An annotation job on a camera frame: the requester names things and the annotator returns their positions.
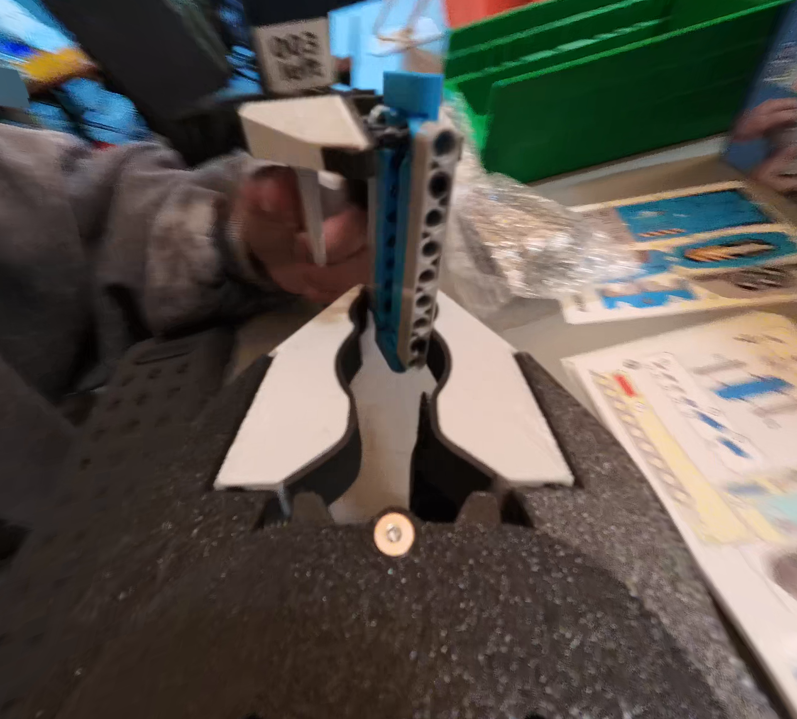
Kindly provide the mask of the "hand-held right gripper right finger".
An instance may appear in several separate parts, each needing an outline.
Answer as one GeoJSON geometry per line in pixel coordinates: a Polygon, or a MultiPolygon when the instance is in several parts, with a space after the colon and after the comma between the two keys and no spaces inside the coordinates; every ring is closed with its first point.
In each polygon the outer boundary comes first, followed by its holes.
{"type": "Polygon", "coordinates": [[[430,372],[444,443],[510,487],[572,487],[575,476],[523,375],[517,350],[438,293],[430,372]]]}

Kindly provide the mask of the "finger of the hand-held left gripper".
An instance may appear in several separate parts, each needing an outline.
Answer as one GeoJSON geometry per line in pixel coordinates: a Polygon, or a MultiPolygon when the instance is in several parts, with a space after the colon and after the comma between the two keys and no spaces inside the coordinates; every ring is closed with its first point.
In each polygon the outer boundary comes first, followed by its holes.
{"type": "Polygon", "coordinates": [[[282,166],[333,169],[325,155],[373,150],[353,103],[341,95],[247,102],[238,108],[248,152],[282,166]]]}

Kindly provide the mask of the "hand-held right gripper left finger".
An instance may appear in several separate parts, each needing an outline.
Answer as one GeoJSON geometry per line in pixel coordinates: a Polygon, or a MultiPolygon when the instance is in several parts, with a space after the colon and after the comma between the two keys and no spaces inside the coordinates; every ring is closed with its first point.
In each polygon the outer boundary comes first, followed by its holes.
{"type": "Polygon", "coordinates": [[[359,286],[274,348],[216,490],[349,490],[362,463],[351,386],[366,317],[359,286]]]}

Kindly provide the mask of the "grey perforated building beam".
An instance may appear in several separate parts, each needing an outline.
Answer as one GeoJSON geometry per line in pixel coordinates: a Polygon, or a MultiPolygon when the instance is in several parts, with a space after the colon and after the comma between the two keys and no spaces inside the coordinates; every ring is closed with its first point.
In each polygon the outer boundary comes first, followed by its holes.
{"type": "Polygon", "coordinates": [[[413,138],[411,155],[397,339],[404,369],[424,366],[430,346],[462,135],[449,119],[424,122],[413,138]]]}

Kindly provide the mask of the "blue perforated building beam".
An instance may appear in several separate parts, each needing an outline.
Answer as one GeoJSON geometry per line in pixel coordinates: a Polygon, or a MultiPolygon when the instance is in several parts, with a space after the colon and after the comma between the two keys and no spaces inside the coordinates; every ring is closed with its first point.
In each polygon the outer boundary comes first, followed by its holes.
{"type": "Polygon", "coordinates": [[[367,127],[375,144],[375,174],[369,185],[372,253],[371,311],[375,340],[386,363],[404,373],[397,355],[398,327],[410,198],[411,148],[419,127],[441,120],[443,76],[391,71],[384,74],[381,103],[367,127]]]}

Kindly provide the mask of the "person's left forearm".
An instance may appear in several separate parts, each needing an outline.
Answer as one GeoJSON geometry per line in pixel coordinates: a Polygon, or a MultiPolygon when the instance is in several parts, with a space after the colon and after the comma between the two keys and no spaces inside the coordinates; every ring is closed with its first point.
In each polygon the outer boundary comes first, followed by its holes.
{"type": "Polygon", "coordinates": [[[2,124],[2,361],[45,393],[134,341],[264,310],[276,287],[244,252],[234,200],[260,163],[189,168],[163,143],[93,149],[2,124]]]}

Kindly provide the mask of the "grey desk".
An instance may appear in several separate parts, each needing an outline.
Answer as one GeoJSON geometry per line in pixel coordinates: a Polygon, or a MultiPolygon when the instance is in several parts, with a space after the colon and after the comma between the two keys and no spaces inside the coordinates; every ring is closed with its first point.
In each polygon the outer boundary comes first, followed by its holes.
{"type": "MultiPolygon", "coordinates": [[[[646,193],[696,187],[740,177],[724,165],[718,154],[721,140],[710,138],[698,143],[671,147],[653,154],[635,156],[606,166],[594,167],[533,184],[543,196],[565,206],[587,205],[606,200],[629,199],[646,193]]],[[[244,325],[238,335],[234,373],[242,372],[256,354],[286,340],[305,322],[311,322],[323,305],[297,299],[287,309],[272,316],[257,317],[244,325]]],[[[704,658],[704,677],[712,685],[730,684],[735,673],[741,678],[738,705],[730,708],[733,717],[792,717],[782,699],[781,689],[753,654],[741,632],[731,624],[730,614],[714,595],[692,605],[694,589],[683,577],[698,578],[705,592],[702,575],[688,553],[682,536],[667,515],[660,500],[630,457],[621,451],[613,435],[594,418],[582,387],[569,382],[560,358],[585,353],[590,348],[621,342],[624,333],[631,340],[644,334],[684,329],[685,319],[658,318],[641,322],[619,322],[603,326],[567,327],[557,316],[553,300],[516,300],[490,316],[488,325],[521,351],[539,361],[532,375],[537,398],[546,414],[563,455],[569,457],[575,486],[545,485],[526,490],[523,500],[531,521],[550,536],[564,539],[583,549],[605,568],[612,568],[632,596],[643,600],[671,634],[697,660],[698,652],[708,654],[709,640],[728,642],[735,652],[725,666],[718,658],[709,664],[704,658]]],[[[390,377],[391,390],[402,393],[401,406],[386,410],[363,408],[365,431],[364,464],[354,485],[328,510],[339,524],[371,520],[377,509],[388,504],[409,506],[411,438],[418,430],[422,388],[431,389],[428,373],[414,377],[417,386],[398,385],[390,377]]]]}

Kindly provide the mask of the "person's left hand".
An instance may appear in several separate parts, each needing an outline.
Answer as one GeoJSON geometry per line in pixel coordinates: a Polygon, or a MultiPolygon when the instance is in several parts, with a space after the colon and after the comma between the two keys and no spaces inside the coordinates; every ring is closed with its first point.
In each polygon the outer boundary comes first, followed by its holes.
{"type": "Polygon", "coordinates": [[[254,261],[285,292],[328,305],[371,279],[372,256],[364,209],[345,203],[324,220],[326,264],[318,265],[304,226],[298,178],[284,166],[267,166],[241,188],[236,211],[242,239],[254,261]]]}

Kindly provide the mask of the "black mesh office chair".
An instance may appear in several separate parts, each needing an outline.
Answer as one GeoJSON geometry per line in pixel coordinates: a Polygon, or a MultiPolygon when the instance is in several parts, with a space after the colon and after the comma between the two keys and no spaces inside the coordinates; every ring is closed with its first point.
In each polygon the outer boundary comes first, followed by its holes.
{"type": "Polygon", "coordinates": [[[144,116],[181,118],[228,83],[168,0],[40,1],[144,116]]]}

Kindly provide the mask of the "black dotted mat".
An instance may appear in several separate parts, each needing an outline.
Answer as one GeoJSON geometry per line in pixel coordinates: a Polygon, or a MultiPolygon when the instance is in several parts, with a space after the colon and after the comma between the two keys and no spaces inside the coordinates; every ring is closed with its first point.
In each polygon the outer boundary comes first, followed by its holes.
{"type": "Polygon", "coordinates": [[[125,355],[83,426],[53,531],[102,550],[196,509],[213,485],[271,359],[233,376],[223,326],[151,339],[125,355]]]}

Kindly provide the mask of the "clear bubble wrap bag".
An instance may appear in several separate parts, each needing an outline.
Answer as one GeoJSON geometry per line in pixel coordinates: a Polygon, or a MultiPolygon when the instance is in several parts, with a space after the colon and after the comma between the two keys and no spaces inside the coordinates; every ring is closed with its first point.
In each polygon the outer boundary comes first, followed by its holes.
{"type": "Polygon", "coordinates": [[[630,248],[600,222],[489,172],[477,152],[465,100],[452,90],[444,93],[442,118],[463,136],[444,282],[466,309],[488,316],[516,300],[557,300],[640,272],[630,248]]]}

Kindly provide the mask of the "open instruction booklet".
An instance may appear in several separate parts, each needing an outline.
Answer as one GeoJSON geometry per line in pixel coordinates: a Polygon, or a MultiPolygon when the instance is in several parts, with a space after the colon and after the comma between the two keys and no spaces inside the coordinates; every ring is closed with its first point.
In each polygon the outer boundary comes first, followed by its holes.
{"type": "Polygon", "coordinates": [[[749,312],[562,363],[795,717],[795,320],[749,312]]]}

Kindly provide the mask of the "yellow plastic bin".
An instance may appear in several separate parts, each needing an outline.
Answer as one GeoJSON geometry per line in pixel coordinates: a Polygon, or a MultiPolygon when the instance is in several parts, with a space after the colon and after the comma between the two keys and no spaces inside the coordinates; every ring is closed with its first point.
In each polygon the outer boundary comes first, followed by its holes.
{"type": "Polygon", "coordinates": [[[25,86],[35,93],[72,79],[94,77],[98,67],[81,48],[65,47],[56,52],[35,51],[22,62],[21,72],[25,86]]]}

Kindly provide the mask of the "person's dark jacket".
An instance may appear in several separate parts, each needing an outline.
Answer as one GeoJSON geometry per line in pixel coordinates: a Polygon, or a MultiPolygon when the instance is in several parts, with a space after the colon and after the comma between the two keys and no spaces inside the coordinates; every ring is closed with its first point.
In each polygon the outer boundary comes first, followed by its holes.
{"type": "Polygon", "coordinates": [[[68,454],[93,408],[92,393],[73,392],[74,359],[62,344],[2,352],[2,525],[21,534],[52,515],[68,454]]]}

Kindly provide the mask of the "dark blue toy set box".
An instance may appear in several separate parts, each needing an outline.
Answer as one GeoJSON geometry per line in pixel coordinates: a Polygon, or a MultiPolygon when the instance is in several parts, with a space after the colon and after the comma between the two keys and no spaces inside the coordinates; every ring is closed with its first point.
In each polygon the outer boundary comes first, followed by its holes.
{"type": "Polygon", "coordinates": [[[723,160],[795,200],[796,3],[784,13],[736,119],[723,160]]]}

